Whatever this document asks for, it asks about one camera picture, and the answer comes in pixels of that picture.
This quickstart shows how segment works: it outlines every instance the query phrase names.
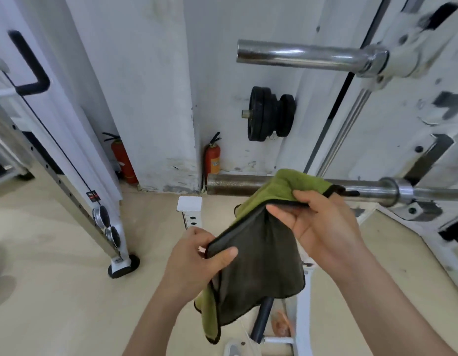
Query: fire extinguisher label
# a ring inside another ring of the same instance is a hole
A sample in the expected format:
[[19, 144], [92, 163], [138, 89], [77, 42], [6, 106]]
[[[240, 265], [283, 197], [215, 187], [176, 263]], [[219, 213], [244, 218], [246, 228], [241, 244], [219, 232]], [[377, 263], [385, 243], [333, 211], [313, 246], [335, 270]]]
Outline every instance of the fire extinguisher label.
[[219, 157], [211, 159], [211, 174], [218, 174], [219, 173]]
[[101, 198], [99, 197], [99, 195], [97, 195], [97, 192], [95, 190], [86, 192], [86, 195], [92, 202], [98, 202], [101, 200]]

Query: fingernail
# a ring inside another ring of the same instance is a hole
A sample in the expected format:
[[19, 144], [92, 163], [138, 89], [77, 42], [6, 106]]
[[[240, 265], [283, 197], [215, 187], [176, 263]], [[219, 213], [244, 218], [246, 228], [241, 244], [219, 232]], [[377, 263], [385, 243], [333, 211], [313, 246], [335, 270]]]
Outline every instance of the fingernail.
[[239, 250], [237, 249], [237, 247], [231, 247], [229, 249], [229, 255], [231, 255], [232, 257], [236, 257], [238, 253]]

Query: cloth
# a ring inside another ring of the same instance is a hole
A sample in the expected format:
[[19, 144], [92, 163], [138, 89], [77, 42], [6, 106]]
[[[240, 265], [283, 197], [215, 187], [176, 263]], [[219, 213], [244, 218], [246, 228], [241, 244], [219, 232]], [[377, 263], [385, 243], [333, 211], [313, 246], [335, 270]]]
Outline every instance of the cloth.
[[292, 231], [265, 206], [296, 205], [293, 190], [315, 190], [329, 197], [344, 188], [302, 172], [281, 169], [235, 210], [236, 220], [206, 248], [205, 258], [236, 246], [238, 256], [194, 301], [206, 338], [218, 343], [221, 326], [260, 304], [265, 297], [285, 299], [305, 287], [303, 265]]

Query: floor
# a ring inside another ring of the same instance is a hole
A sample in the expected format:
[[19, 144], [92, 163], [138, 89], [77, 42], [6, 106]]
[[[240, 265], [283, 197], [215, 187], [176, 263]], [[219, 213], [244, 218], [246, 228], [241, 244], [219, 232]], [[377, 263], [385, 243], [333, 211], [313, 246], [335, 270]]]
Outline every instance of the floor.
[[[0, 189], [0, 355], [119, 356], [154, 292], [169, 252], [184, 231], [178, 196], [124, 187], [122, 217], [140, 268], [118, 280], [109, 259], [61, 206], [36, 187], [13, 181]], [[204, 197], [204, 227], [219, 234], [238, 197]], [[369, 248], [434, 328], [458, 351], [458, 291], [421, 239], [375, 212], [362, 225]], [[334, 283], [320, 269], [312, 280], [312, 349], [318, 355], [370, 355]], [[223, 329], [218, 345], [204, 338], [187, 305], [168, 355], [218, 356], [225, 341], [245, 342], [255, 311]], [[264, 354], [290, 354], [264, 346]]]

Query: weight machine base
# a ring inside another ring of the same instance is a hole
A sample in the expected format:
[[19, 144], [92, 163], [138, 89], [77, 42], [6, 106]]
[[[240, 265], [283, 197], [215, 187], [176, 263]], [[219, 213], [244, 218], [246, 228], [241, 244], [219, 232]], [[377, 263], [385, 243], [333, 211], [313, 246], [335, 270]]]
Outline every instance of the weight machine base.
[[136, 255], [129, 255], [130, 258], [130, 266], [124, 267], [123, 269], [119, 269], [112, 273], [112, 265], [109, 265], [109, 268], [107, 269], [107, 274], [111, 279], [118, 279], [119, 277], [125, 276], [136, 269], [140, 266], [140, 259]]

